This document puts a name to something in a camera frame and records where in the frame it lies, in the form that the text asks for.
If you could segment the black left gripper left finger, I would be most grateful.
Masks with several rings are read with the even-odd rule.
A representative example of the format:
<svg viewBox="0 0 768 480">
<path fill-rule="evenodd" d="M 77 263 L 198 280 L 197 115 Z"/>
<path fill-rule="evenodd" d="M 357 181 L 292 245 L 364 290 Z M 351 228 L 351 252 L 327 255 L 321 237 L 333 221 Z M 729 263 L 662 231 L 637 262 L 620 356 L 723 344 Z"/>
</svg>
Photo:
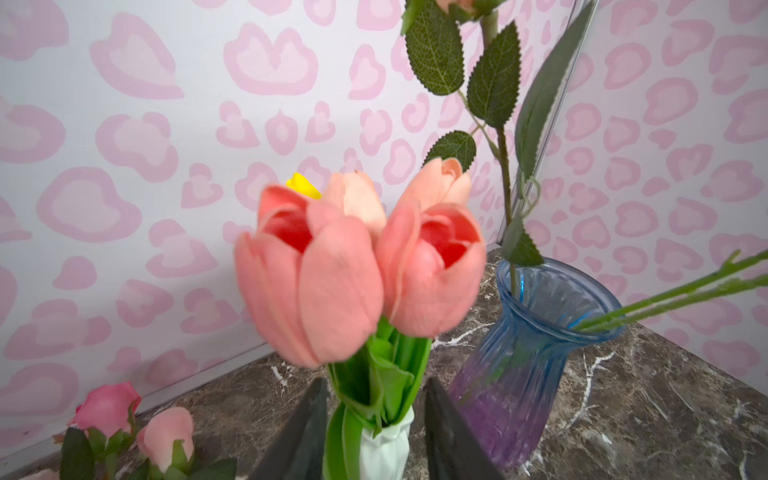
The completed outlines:
<svg viewBox="0 0 768 480">
<path fill-rule="evenodd" d="M 328 397 L 327 381 L 314 379 L 250 475 L 251 480 L 323 478 Z"/>
</svg>

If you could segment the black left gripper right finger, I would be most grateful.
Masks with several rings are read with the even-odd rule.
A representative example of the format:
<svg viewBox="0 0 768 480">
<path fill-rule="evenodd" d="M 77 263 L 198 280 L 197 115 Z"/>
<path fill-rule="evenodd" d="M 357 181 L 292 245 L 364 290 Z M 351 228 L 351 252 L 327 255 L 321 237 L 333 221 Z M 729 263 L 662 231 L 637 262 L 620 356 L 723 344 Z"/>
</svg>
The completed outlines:
<svg viewBox="0 0 768 480">
<path fill-rule="evenodd" d="M 425 386 L 425 441 L 431 480 L 503 480 L 441 382 Z"/>
</svg>

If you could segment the pink rose stem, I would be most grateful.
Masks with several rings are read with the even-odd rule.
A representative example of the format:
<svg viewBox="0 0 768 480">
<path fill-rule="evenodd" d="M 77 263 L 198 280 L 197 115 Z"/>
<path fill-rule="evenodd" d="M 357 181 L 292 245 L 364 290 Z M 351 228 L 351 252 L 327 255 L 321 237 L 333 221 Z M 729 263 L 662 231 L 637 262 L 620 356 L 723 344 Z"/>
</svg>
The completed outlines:
<svg viewBox="0 0 768 480">
<path fill-rule="evenodd" d="M 155 415 L 138 433 L 144 462 L 129 479 L 236 479 L 237 460 L 225 458 L 208 465 L 196 459 L 194 421 L 183 407 Z"/>
</svg>

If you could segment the magenta rose stem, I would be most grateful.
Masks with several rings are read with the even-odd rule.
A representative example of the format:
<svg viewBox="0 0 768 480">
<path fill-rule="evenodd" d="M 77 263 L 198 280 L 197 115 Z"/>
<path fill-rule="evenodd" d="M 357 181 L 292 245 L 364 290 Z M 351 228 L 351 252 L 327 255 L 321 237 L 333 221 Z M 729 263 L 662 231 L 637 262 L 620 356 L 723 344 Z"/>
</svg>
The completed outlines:
<svg viewBox="0 0 768 480">
<path fill-rule="evenodd" d="M 129 382 L 91 391 L 57 442 L 61 445 L 61 479 L 95 479 L 98 472 L 114 479 L 119 457 L 133 445 L 135 413 L 141 396 Z"/>
</svg>

